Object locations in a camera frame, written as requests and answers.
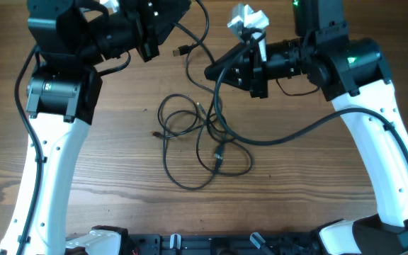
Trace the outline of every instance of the wooden surface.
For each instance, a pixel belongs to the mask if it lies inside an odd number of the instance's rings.
[[[34,40],[27,29],[24,4],[0,1],[0,240],[13,212],[26,155],[27,134],[13,100],[13,84]],[[295,37],[289,1],[248,1],[271,19],[268,41]],[[205,1],[211,27],[205,41],[216,58],[235,43],[225,27],[236,1]],[[408,1],[345,1],[351,37],[371,37],[385,52],[397,91],[397,101],[408,129]],[[204,18],[194,3],[181,21],[201,34]],[[250,233],[310,230],[344,217],[356,219],[375,213],[370,179],[355,144],[341,120],[333,120],[304,137],[275,147],[250,147],[255,167],[239,178],[217,177],[202,191],[175,186],[162,167],[161,140],[156,113],[161,100],[172,93],[190,96],[208,107],[211,96],[192,85],[184,74],[183,57],[172,50],[191,43],[179,30],[160,47],[161,56],[143,63],[132,51],[130,67],[104,78],[89,138],[81,150],[70,193],[67,235],[87,233],[94,225],[126,227],[130,233],[171,234]],[[99,69],[122,60],[102,64]],[[209,61],[202,50],[192,56],[191,75],[205,81]],[[292,93],[312,86],[304,77],[284,80]],[[331,112],[322,93],[284,96],[270,84],[270,98],[224,86],[225,116],[241,134],[260,140],[282,137]],[[165,113],[189,107],[180,99]],[[206,180],[193,152],[196,134],[173,140],[168,164],[186,184]],[[205,136],[201,153],[212,163],[215,143]],[[231,149],[222,170],[247,166],[243,154]]]

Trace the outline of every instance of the wood grain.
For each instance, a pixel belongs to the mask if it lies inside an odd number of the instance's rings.
[[[289,1],[248,2],[271,19],[269,42],[295,37]],[[13,83],[34,40],[27,29],[26,6],[19,3],[0,1],[0,240],[11,219],[26,155],[27,134],[16,112]],[[352,38],[370,37],[382,45],[408,129],[408,1],[344,3]],[[205,1],[211,17],[205,42],[216,58],[237,43],[225,26],[235,4]],[[196,4],[181,22],[197,34],[205,25]],[[186,79],[184,59],[172,57],[172,50],[185,43],[191,39],[174,30],[160,47],[160,57],[144,63],[133,51],[129,68],[104,78],[89,138],[76,164],[67,235],[84,234],[94,225],[160,234],[306,231],[341,217],[356,219],[375,213],[370,179],[341,120],[281,146],[249,147],[255,167],[245,176],[218,177],[197,192],[183,191],[171,183],[162,168],[161,141],[150,135],[159,130],[159,103],[172,93],[190,96],[205,107],[211,99]],[[203,76],[209,65],[203,51],[197,49],[191,59],[191,75],[212,86]],[[98,68],[122,61],[111,60]],[[284,80],[283,85],[291,93],[312,88],[304,77]],[[290,134],[333,111],[321,93],[291,98],[274,83],[265,100],[251,99],[229,86],[222,88],[221,96],[229,124],[237,132],[261,140]],[[171,101],[165,113],[184,106],[182,100]],[[208,177],[193,152],[195,142],[196,134],[190,134],[169,146],[171,173],[188,185]],[[214,148],[215,143],[205,136],[200,151],[209,164]],[[230,149],[225,157],[224,171],[247,167],[247,159],[236,149]]]

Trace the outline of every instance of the robotic arm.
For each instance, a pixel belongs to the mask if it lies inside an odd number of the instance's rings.
[[[378,214],[356,221],[338,221],[310,233],[261,237],[160,237],[128,235],[126,229],[97,226],[86,236],[66,242],[67,202],[79,150],[92,123],[102,85],[101,76],[126,67],[97,72],[103,58],[119,57],[136,48],[144,61],[159,54],[162,44],[190,6],[188,0],[104,1],[29,0],[28,26],[45,62],[38,63],[28,86],[27,112],[41,144],[28,139],[28,153],[16,208],[0,254],[401,254],[408,251],[408,135],[395,102],[385,56],[371,39],[349,40],[341,0],[293,0],[299,38],[274,44],[262,40],[232,66],[224,82],[268,96],[267,81],[306,74],[322,88],[337,111],[364,108],[343,115],[371,178]],[[115,13],[109,14],[106,7]],[[85,11],[102,14],[87,21]],[[262,12],[238,5],[229,22],[241,40],[205,70],[217,80],[229,61],[264,29]],[[390,126],[401,138],[392,134]],[[42,162],[41,175],[36,172]]]

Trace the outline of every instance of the tabletop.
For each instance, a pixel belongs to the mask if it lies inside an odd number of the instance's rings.
[[[270,18],[267,42],[295,38],[290,1],[246,1]],[[236,1],[208,0],[210,32],[205,44],[215,58],[237,44],[227,29]],[[344,1],[352,39],[369,37],[382,47],[393,73],[396,97],[408,130],[408,1]],[[35,41],[27,29],[28,11],[21,0],[0,0],[0,240],[11,219],[26,157],[27,133],[13,99],[15,79]],[[200,35],[205,27],[196,2],[181,23]],[[67,236],[79,236],[95,225],[126,227],[129,233],[228,234],[309,231],[339,218],[376,214],[375,196],[355,143],[341,119],[333,120],[300,139],[273,147],[246,146],[254,155],[251,172],[240,177],[218,176],[200,191],[174,185],[162,165],[162,131],[157,121],[160,102],[180,93],[207,108],[211,94],[187,80],[185,57],[172,51],[193,41],[174,29],[160,46],[160,56],[144,63],[135,50],[130,66],[103,78],[88,139],[81,149],[67,211]],[[105,69],[123,62],[107,61]],[[191,54],[191,76],[206,81],[210,64],[197,48]],[[28,83],[28,75],[23,85]],[[305,76],[281,80],[284,89],[313,89]],[[228,124],[245,137],[271,140],[289,135],[334,112],[322,92],[288,97],[274,81],[267,99],[251,98],[231,86],[220,92]],[[26,105],[26,95],[22,104]],[[164,110],[192,110],[185,100],[171,100]],[[179,117],[175,128],[191,119]],[[209,173],[194,151],[197,133],[169,142],[171,174],[187,185],[198,185]],[[216,143],[205,133],[200,146],[204,162],[214,162]],[[247,158],[228,147],[222,171],[241,171]]]

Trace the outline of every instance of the wooden table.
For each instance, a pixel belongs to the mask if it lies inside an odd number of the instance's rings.
[[[290,1],[248,1],[270,18],[268,42],[295,37]],[[236,1],[205,1],[211,26],[205,41],[216,58],[236,38],[226,28]],[[408,129],[408,1],[345,1],[351,37],[377,40],[386,54],[397,90],[397,101]],[[0,240],[11,219],[26,156],[27,134],[13,100],[16,76],[34,44],[27,29],[23,1],[0,1]],[[204,17],[193,3],[181,21],[201,34]],[[358,150],[341,120],[333,120],[304,137],[275,147],[252,147],[253,171],[239,178],[217,177],[207,188],[188,192],[166,177],[162,142],[150,132],[160,131],[157,108],[172,93],[190,96],[209,106],[211,95],[189,82],[184,57],[172,50],[192,40],[175,29],[160,47],[161,56],[144,63],[132,51],[130,67],[105,77],[89,138],[81,150],[70,193],[67,236],[86,234],[94,225],[126,227],[130,233],[222,234],[253,231],[306,231],[344,217],[375,214],[375,197]],[[121,63],[111,60],[103,69]],[[201,49],[191,58],[191,75],[206,81],[209,60]],[[28,76],[23,80],[27,84]],[[282,81],[291,93],[312,88],[306,78]],[[230,86],[222,88],[229,124],[247,137],[268,140],[288,135],[333,112],[322,93],[284,96],[272,82],[268,99],[251,99]],[[26,103],[24,92],[22,102]],[[165,113],[190,108],[177,99]],[[197,162],[196,133],[169,145],[172,174],[197,185],[208,172]],[[200,148],[208,164],[215,143],[205,135]],[[247,166],[243,154],[229,149],[222,168]]]

